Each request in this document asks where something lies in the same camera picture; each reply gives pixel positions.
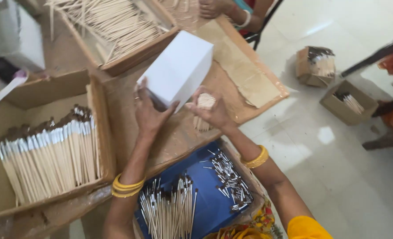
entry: person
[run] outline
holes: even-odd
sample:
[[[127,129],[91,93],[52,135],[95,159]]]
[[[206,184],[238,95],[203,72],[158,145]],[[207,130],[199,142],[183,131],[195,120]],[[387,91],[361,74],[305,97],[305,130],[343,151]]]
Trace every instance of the person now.
[[[239,30],[242,36],[249,32],[258,32],[274,0],[244,0],[244,2],[253,9],[252,14],[239,8],[233,0],[199,0],[199,16],[214,19],[223,13],[237,25],[242,26]]]
[[[202,110],[196,107],[196,101],[201,93],[209,93],[216,98],[213,108]],[[165,112],[158,112],[152,104],[150,97],[146,94],[146,79],[141,85],[136,86],[134,93],[136,106],[136,120],[139,125],[139,134],[130,159],[125,166],[122,176],[118,181],[120,184],[136,185],[137,182],[145,180],[145,166],[151,145],[155,141],[158,131],[162,125],[173,114],[178,102]],[[245,136],[236,123],[229,117],[225,102],[220,94],[207,90],[200,86],[192,96],[193,101],[185,106],[212,126],[221,130],[235,148],[241,154],[242,160],[252,161],[261,155],[262,148],[253,143]],[[290,239],[331,239],[328,232],[314,219],[310,210],[301,199],[291,182],[278,168],[272,158],[268,157],[265,162],[256,168],[252,168],[253,174],[266,188],[268,196],[276,207],[284,229]],[[126,198],[114,197],[104,224],[104,238],[106,239],[133,239],[133,216],[139,193]],[[237,225],[224,228],[218,233],[210,234],[205,238],[236,238],[234,234],[240,234],[241,239],[270,239],[272,235],[266,226],[274,221],[269,202],[263,207],[263,211],[257,214],[261,223],[254,222],[247,225]]]

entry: yellow sleeve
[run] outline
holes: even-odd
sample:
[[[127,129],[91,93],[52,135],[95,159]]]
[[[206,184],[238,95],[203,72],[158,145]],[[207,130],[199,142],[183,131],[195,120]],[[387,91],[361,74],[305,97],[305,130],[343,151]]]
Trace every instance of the yellow sleeve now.
[[[316,220],[308,216],[296,216],[288,223],[289,239],[333,239]]]

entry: woman's hand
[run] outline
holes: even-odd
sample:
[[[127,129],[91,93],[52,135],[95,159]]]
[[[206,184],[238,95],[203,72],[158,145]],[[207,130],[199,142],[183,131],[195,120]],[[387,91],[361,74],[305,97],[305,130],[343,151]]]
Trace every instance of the woman's hand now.
[[[215,104],[211,110],[203,110],[197,107],[198,97],[201,93],[209,93],[215,98]],[[218,93],[213,93],[205,86],[201,85],[192,95],[192,103],[186,103],[185,106],[195,115],[201,117],[205,122],[220,129],[223,133],[230,132],[237,127],[236,123],[227,113],[226,104],[223,97]]]
[[[136,121],[139,126],[139,135],[154,139],[162,125],[167,122],[176,110],[179,101],[175,101],[170,108],[159,112],[153,107],[151,98],[147,95],[147,79],[136,84],[133,96],[136,109]]]
[[[213,19],[233,8],[232,0],[199,0],[199,16]]]

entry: white tiled floor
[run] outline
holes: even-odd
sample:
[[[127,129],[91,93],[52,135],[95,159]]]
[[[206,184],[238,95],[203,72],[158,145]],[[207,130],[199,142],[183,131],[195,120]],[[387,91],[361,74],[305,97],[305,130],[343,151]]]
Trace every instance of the white tiled floor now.
[[[390,40],[393,0],[285,0],[257,49],[291,94],[241,129],[268,148],[336,239],[393,238],[393,148],[365,151],[361,143],[378,137],[370,127],[383,130],[381,121],[348,127],[334,117],[319,104],[326,89],[295,79],[295,52],[331,48],[343,71]],[[376,66],[349,80],[376,99],[393,98],[393,77]]]

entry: woman's left hand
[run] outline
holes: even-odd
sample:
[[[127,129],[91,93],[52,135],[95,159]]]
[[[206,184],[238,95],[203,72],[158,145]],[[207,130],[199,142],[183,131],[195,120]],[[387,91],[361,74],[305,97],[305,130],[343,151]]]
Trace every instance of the woman's left hand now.
[[[199,0],[199,16],[213,19],[233,8],[232,0]]]
[[[143,137],[154,139],[162,125],[172,116],[179,104],[175,101],[164,112],[159,112],[153,107],[151,98],[147,95],[147,79],[137,84],[133,96],[136,109],[136,121],[139,126],[139,134]]]

